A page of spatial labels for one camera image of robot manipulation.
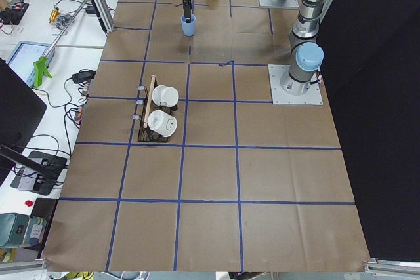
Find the green handled reacher grabber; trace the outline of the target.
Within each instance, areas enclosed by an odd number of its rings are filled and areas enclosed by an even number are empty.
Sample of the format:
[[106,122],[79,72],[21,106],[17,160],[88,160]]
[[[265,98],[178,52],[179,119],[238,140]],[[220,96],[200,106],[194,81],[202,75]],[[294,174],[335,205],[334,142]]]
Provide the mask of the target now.
[[43,82],[43,76],[52,78],[52,75],[47,69],[47,60],[48,56],[54,50],[55,46],[58,44],[59,40],[67,32],[68,28],[71,26],[72,22],[75,20],[76,16],[83,9],[83,7],[89,2],[89,0],[83,0],[80,6],[72,14],[59,14],[55,19],[55,25],[61,26],[59,28],[60,32],[54,38],[54,41],[49,45],[48,49],[39,57],[38,60],[33,62],[35,79],[33,86],[35,88],[40,87]]

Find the white plain mug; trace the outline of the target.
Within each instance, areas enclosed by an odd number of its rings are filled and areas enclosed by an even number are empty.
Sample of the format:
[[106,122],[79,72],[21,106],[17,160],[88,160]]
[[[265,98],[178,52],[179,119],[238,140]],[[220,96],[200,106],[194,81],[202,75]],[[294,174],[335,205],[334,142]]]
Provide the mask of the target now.
[[175,87],[158,85],[153,89],[152,100],[158,106],[173,107],[178,103],[179,92]]

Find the white smiley face mug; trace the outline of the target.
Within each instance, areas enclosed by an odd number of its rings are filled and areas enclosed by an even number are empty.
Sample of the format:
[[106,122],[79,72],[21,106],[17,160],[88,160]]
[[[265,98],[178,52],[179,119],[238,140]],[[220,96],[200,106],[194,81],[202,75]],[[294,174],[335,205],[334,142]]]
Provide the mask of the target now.
[[162,110],[155,110],[148,117],[148,126],[163,137],[170,137],[177,129],[177,119]]

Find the light blue plastic cup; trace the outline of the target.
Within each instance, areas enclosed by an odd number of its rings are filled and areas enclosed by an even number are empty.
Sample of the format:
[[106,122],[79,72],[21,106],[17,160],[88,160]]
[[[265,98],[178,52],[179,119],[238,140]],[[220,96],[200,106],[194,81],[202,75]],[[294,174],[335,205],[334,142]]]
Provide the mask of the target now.
[[184,15],[181,16],[181,26],[183,34],[187,37],[191,37],[194,35],[195,28],[196,28],[196,17],[195,15],[191,15],[191,21],[187,22]]

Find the black power adapter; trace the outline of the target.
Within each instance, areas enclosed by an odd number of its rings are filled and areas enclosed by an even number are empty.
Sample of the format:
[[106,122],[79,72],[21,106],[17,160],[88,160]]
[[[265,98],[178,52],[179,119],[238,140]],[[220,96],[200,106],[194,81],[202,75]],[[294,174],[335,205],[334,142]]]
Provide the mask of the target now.
[[93,80],[96,76],[96,71],[83,69],[72,75],[72,81],[74,83],[84,83],[86,81]]

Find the black monitor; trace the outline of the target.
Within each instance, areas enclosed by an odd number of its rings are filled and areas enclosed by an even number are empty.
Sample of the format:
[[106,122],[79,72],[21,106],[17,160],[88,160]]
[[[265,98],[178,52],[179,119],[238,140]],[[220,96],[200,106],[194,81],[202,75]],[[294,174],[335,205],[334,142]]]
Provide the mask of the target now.
[[39,126],[47,105],[1,61],[1,143],[22,153]]

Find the tablet with blue case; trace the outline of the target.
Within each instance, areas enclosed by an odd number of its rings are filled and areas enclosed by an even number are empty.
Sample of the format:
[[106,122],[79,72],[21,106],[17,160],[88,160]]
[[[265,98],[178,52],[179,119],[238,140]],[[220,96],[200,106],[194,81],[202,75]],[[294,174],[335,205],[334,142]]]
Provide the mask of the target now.
[[[52,78],[48,66],[54,56],[54,49],[49,50],[49,47],[48,43],[21,41],[7,59],[7,64],[27,86],[39,87],[43,76]],[[45,57],[45,68],[38,70],[33,63],[42,56]]]

